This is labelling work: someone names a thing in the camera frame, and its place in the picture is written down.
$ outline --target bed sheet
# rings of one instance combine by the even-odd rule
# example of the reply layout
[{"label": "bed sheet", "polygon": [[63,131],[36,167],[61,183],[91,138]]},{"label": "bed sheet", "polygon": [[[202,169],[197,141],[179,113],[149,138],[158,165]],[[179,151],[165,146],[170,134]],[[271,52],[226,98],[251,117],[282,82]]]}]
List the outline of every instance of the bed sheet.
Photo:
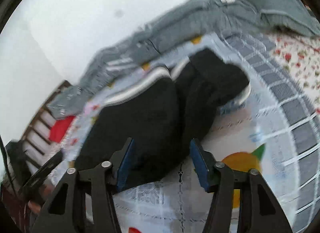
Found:
[{"label": "bed sheet", "polygon": [[[276,42],[276,48],[271,42],[264,43],[263,35],[253,37],[241,33],[225,40],[224,44],[220,44],[215,39],[216,36],[213,37],[211,34],[187,42],[184,46],[189,48],[189,53],[193,46],[197,46],[197,49],[203,46],[210,47],[213,46],[212,40],[215,40],[213,49],[219,53],[219,50],[229,47],[231,52],[225,60],[241,65],[248,73],[252,87],[248,100],[241,107],[230,104],[222,108],[221,115],[217,117],[202,143],[218,160],[223,160],[235,152],[251,153],[263,145],[265,152],[257,168],[262,171],[282,205],[293,232],[300,232],[310,223],[320,207],[319,122],[316,117],[320,112],[320,40],[302,38],[290,33],[270,33],[268,37]],[[239,40],[243,46],[235,50],[233,46],[239,44]],[[258,47],[258,50],[251,50],[252,46]],[[181,59],[181,50],[181,47],[174,49],[169,58]],[[151,62],[142,66],[133,76],[143,75],[144,71],[153,65]],[[282,66],[289,70],[294,80],[282,70]],[[290,97],[281,99],[280,95],[275,96],[274,88],[281,84],[291,86],[290,91],[293,94]],[[66,159],[50,175],[54,184],[57,184],[68,168],[68,162],[75,158],[77,151],[74,146],[85,140],[86,136],[79,139],[76,135],[88,133],[88,129],[81,131],[80,120],[92,125],[106,94],[108,93],[102,92],[95,96],[88,102],[84,112],[73,121],[61,144],[66,151]],[[291,124],[289,113],[285,112],[284,107],[297,103],[296,100],[303,104],[305,116],[297,123]],[[306,128],[303,128],[302,133],[297,130],[305,124],[310,126],[311,137],[315,142],[308,142],[314,145],[301,152],[298,144],[305,144]],[[305,173],[303,169],[308,169],[311,161],[311,173]],[[130,228],[136,228],[142,233],[151,232],[151,229],[155,232],[156,226],[159,232],[176,233],[201,232],[211,198],[212,196],[200,187],[193,164],[190,158],[187,158],[160,182],[119,193],[114,196],[114,201],[123,232],[130,231]],[[238,212],[238,208],[233,210],[231,232],[236,232]],[[90,205],[87,217],[92,218]]]}]

